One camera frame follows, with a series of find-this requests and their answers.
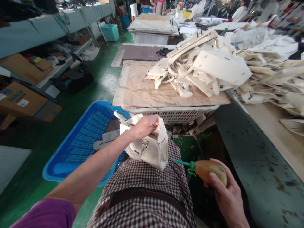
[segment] blue plastic basket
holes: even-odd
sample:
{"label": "blue plastic basket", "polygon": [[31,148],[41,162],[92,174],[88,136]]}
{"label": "blue plastic basket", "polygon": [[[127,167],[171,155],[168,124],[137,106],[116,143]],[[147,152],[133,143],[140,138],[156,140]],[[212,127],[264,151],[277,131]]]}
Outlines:
{"label": "blue plastic basket", "polygon": [[142,7],[141,8],[142,13],[153,13],[153,9]]}
{"label": "blue plastic basket", "polygon": [[[101,139],[110,119],[116,118],[114,111],[131,118],[121,107],[113,107],[111,101],[93,102],[76,125],[61,143],[59,148],[46,163],[43,178],[48,181],[62,182],[71,172],[80,166],[88,156],[94,153],[93,143]],[[98,187],[105,185],[116,169],[123,163],[126,152],[123,152],[107,172]]]}
{"label": "blue plastic basket", "polygon": [[123,28],[128,28],[130,25],[129,16],[120,16],[121,26]]}
{"label": "blue plastic basket", "polygon": [[107,41],[117,41],[119,39],[118,25],[105,24],[100,27]]}

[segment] purple sleeve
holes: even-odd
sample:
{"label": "purple sleeve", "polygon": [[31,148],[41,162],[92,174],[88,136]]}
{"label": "purple sleeve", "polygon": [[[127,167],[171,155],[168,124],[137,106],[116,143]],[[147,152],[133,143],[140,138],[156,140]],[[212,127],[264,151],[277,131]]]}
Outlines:
{"label": "purple sleeve", "polygon": [[76,217],[76,209],[65,200],[43,199],[37,202],[11,228],[71,228]]}

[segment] black bag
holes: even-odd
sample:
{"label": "black bag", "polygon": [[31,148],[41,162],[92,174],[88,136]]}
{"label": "black bag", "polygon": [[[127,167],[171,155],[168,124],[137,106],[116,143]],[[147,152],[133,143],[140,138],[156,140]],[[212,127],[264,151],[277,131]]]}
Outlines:
{"label": "black bag", "polygon": [[93,75],[86,70],[81,58],[75,54],[72,54],[72,56],[74,60],[80,61],[81,64],[75,69],[71,69],[60,77],[52,78],[51,80],[53,81],[53,85],[59,90],[75,94],[90,85],[94,81],[94,78]]}

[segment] glue bottle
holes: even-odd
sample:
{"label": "glue bottle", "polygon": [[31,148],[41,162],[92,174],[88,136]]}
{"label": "glue bottle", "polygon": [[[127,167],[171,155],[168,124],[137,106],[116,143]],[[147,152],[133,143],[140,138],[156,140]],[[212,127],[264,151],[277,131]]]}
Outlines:
{"label": "glue bottle", "polygon": [[187,163],[176,159],[172,160],[190,166],[190,168],[188,169],[188,173],[193,174],[194,176],[196,176],[197,174],[200,178],[203,179],[204,182],[208,184],[211,183],[209,173],[215,173],[221,180],[221,182],[224,184],[224,186],[227,186],[226,170],[220,163],[216,161],[200,160],[196,162],[191,161],[190,163]]}

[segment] checkered apron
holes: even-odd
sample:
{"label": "checkered apron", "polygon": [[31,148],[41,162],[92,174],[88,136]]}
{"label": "checkered apron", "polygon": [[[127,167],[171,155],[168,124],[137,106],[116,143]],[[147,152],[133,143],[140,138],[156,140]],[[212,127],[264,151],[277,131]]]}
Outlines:
{"label": "checkered apron", "polygon": [[[169,161],[163,172],[144,161],[128,158],[104,187],[87,227],[196,227],[184,166],[171,160],[181,160],[180,149],[170,138],[168,148]],[[132,197],[100,214],[113,194],[128,188],[170,195],[184,205],[184,216],[173,204],[154,197]]]}

